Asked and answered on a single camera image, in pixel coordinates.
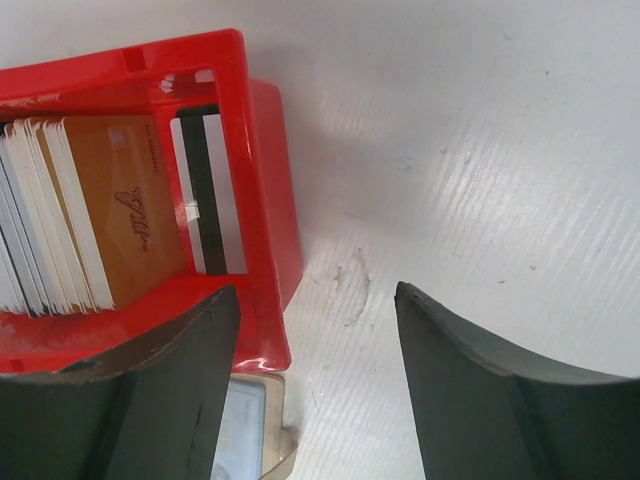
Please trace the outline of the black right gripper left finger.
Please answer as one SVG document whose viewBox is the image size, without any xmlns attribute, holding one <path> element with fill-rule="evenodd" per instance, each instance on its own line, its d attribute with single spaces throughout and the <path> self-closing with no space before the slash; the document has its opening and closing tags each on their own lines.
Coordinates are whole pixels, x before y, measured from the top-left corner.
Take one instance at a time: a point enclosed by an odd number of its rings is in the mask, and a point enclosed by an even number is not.
<svg viewBox="0 0 640 480">
<path fill-rule="evenodd" d="M 225 286 L 61 371 L 3 377 L 2 477 L 209 478 L 239 324 Z"/>
</svg>

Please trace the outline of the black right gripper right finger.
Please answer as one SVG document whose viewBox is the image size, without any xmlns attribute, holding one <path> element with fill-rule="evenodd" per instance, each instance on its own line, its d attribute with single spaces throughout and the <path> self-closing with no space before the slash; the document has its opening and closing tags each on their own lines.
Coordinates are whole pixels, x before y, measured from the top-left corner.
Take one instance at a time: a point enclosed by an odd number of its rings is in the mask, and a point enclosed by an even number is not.
<svg viewBox="0 0 640 480">
<path fill-rule="evenodd" d="M 639 382 L 518 346 L 399 283 L 397 326 L 429 479 L 635 479 Z"/>
</svg>

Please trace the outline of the beige leather card holder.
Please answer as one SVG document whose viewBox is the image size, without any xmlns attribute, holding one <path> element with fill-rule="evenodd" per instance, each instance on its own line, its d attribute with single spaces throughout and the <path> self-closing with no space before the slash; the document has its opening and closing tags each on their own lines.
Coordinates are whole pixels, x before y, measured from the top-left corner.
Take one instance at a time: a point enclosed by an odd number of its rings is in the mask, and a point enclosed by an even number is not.
<svg viewBox="0 0 640 480">
<path fill-rule="evenodd" d="M 287 479 L 298 443 L 284 427 L 285 381 L 273 374 L 234 374 L 228 384 L 210 477 Z"/>
</svg>

